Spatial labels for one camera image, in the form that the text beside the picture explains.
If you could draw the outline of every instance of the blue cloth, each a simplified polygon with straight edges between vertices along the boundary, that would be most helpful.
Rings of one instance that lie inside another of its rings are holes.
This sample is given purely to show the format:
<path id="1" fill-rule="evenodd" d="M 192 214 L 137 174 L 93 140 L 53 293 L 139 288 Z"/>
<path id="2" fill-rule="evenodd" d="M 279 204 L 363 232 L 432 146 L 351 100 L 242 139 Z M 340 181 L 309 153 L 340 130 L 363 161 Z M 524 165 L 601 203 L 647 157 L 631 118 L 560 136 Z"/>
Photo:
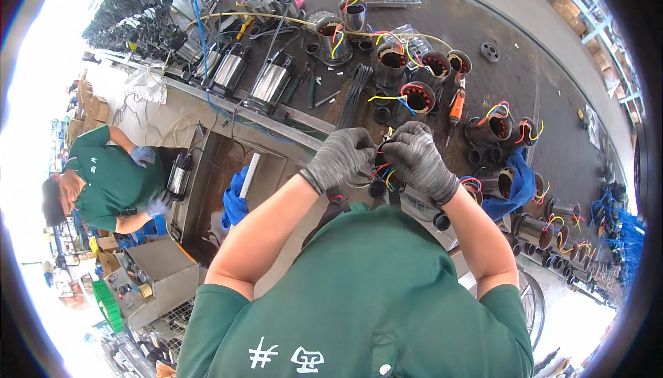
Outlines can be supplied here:
<path id="1" fill-rule="evenodd" d="M 507 158 L 507 166 L 516 170 L 516 175 L 511 183 L 509 199 L 484 198 L 481 206 L 486 214 L 493 221 L 497 221 L 507 214 L 513 212 L 516 208 L 524 205 L 527 201 L 534 198 L 536 193 L 535 173 L 532 168 L 525 163 L 525 148 L 513 152 Z"/>
<path id="2" fill-rule="evenodd" d="M 231 225 L 239 224 L 249 213 L 247 200 L 239 197 L 248 171 L 249 167 L 244 167 L 241 171 L 233 175 L 230 188 L 223 192 L 223 207 L 225 208 L 223 217 L 221 217 L 221 226 L 223 229 L 228 229 Z"/>

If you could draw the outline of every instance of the black cable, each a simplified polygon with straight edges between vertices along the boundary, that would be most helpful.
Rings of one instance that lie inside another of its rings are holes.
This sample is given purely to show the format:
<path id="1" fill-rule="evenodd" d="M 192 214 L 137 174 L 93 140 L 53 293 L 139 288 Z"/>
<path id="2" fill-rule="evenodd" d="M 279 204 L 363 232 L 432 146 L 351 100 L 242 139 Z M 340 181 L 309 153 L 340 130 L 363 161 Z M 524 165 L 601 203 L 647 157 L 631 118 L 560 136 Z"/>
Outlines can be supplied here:
<path id="1" fill-rule="evenodd" d="M 337 130 L 347 129 L 354 125 L 357 106 L 359 105 L 359 94 L 366 87 L 371 74 L 373 74 L 373 69 L 369 66 L 365 66 L 364 64 L 357 65 L 355 73 L 352 76 L 352 81 L 350 82 L 350 89 L 347 91 L 347 96 L 345 96 L 341 118 L 336 126 Z"/>

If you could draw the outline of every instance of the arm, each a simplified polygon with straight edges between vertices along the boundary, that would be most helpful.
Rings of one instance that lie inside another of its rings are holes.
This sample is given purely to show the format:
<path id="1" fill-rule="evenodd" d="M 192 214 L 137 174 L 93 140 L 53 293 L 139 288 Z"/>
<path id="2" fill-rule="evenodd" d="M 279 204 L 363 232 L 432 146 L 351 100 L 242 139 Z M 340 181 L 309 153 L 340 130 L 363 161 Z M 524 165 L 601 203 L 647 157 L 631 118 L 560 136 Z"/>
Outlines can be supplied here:
<path id="1" fill-rule="evenodd" d="M 226 286 L 252 300 L 255 283 L 274 264 L 319 195 L 356 173 L 373 156 L 375 145 L 366 129 L 330 134 L 306 168 L 233 228 L 211 262 L 205 283 Z"/>
<path id="2" fill-rule="evenodd" d="M 150 216 L 148 216 L 145 211 L 135 216 L 117 217 L 115 232 L 120 234 L 133 233 L 140 230 L 141 227 L 150 220 Z"/>
<path id="3" fill-rule="evenodd" d="M 516 259 L 509 243 L 465 188 L 459 186 L 442 209 L 453 224 L 463 257 L 477 280 L 477 299 L 500 284 L 518 287 Z"/>
<path id="4" fill-rule="evenodd" d="M 127 135 L 117 126 L 108 125 L 109 139 L 117 146 L 122 147 L 128 154 L 136 147 L 136 143 L 131 142 Z"/>
<path id="5" fill-rule="evenodd" d="M 294 227 L 318 197 L 301 175 L 293 176 L 228 234 L 205 283 L 229 287 L 252 300 L 253 286 L 274 264 Z"/>
<path id="6" fill-rule="evenodd" d="M 463 256 L 477 280 L 477 298 L 500 284 L 518 287 L 516 260 L 509 243 L 484 210 L 460 186 L 442 161 L 430 128 L 408 122 L 383 145 L 387 158 L 405 182 L 430 195 L 453 224 Z"/>

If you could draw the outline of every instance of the gray work glove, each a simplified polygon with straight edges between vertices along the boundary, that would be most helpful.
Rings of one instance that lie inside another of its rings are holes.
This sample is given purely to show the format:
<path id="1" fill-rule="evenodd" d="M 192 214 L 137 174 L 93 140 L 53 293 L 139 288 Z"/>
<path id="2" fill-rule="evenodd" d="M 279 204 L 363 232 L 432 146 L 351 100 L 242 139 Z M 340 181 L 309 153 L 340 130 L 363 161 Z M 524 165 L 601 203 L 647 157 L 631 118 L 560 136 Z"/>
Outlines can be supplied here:
<path id="1" fill-rule="evenodd" d="M 443 206 L 455 194 L 460 182 L 442 161 L 430 127 L 408 122 L 393 135 L 394 142 L 382 146 L 386 158 L 401 179 L 419 192 L 430 195 L 435 206 Z"/>
<path id="2" fill-rule="evenodd" d="M 161 190 L 161 192 L 155 192 L 150 198 L 150 201 L 147 203 L 147 208 L 145 208 L 145 214 L 148 217 L 154 218 L 156 216 L 161 216 L 167 213 L 172 205 L 172 197 L 168 190 Z"/>
<path id="3" fill-rule="evenodd" d="M 156 158 L 156 154 L 149 147 L 133 147 L 129 155 L 134 162 L 144 168 L 147 168 L 148 164 L 153 164 Z"/>
<path id="4" fill-rule="evenodd" d="M 327 136 L 313 160 L 299 173 L 322 194 L 356 174 L 374 156 L 375 144 L 366 129 L 342 129 Z"/>

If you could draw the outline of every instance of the blue work glove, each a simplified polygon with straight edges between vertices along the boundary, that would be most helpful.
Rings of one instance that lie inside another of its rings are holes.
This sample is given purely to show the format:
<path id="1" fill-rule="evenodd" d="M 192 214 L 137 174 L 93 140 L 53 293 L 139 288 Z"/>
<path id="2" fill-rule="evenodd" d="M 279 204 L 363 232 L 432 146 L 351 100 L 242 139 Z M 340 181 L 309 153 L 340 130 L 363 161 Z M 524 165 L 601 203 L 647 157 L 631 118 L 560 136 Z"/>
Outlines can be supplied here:
<path id="1" fill-rule="evenodd" d="M 170 210 L 172 205 L 172 197 L 168 190 L 161 190 L 161 192 L 155 192 L 150 198 L 150 201 L 147 203 L 147 208 L 145 208 L 145 214 L 148 217 L 154 218 L 156 216 L 161 216 L 162 214 L 167 213 Z"/>
<path id="2" fill-rule="evenodd" d="M 147 168 L 149 164 L 154 164 L 156 159 L 156 154 L 149 147 L 133 147 L 129 155 L 134 162 L 144 168 Z"/>

